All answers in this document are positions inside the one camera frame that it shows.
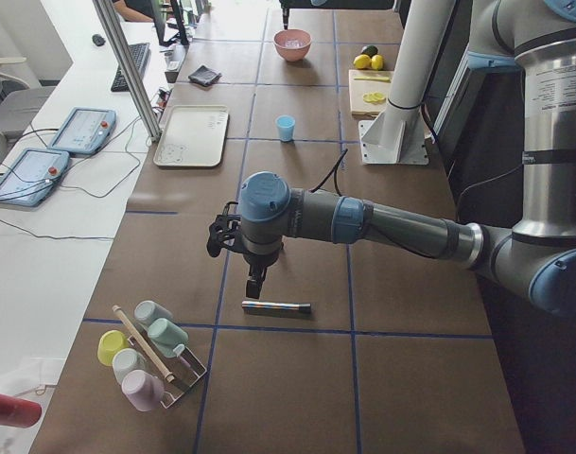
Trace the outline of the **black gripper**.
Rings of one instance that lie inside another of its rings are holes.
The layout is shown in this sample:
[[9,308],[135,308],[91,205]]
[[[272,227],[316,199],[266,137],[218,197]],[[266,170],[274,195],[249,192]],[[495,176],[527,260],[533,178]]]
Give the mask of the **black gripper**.
[[272,266],[279,258],[283,250],[283,241],[274,240],[271,243],[255,243],[248,238],[243,239],[246,252],[244,259],[250,265],[249,279],[246,282],[246,297],[259,299],[263,283],[266,277],[266,269]]

